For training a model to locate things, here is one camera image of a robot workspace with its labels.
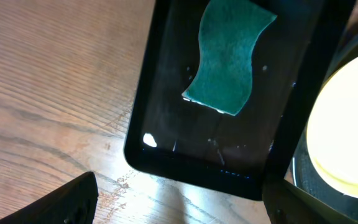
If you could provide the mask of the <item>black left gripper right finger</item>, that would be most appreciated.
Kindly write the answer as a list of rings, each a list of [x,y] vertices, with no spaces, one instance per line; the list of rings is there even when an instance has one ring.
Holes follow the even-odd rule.
[[[262,200],[273,224],[358,224],[285,179],[267,177]]]

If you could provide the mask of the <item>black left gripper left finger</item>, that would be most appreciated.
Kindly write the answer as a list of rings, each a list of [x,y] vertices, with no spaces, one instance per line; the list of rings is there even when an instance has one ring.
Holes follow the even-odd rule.
[[[92,224],[98,196],[95,174],[85,172],[0,219],[0,224]]]

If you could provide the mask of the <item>green yellow sponge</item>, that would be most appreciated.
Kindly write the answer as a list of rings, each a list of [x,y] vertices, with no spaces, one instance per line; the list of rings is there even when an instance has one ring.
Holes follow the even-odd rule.
[[[252,93],[252,54],[277,15],[248,0],[211,0],[200,21],[198,71],[182,96],[237,115]]]

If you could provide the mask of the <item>yellow plate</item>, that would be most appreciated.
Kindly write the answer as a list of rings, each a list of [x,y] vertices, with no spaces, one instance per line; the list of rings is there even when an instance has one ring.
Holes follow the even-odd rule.
[[[319,176],[358,198],[358,57],[325,82],[308,120],[306,145]]]

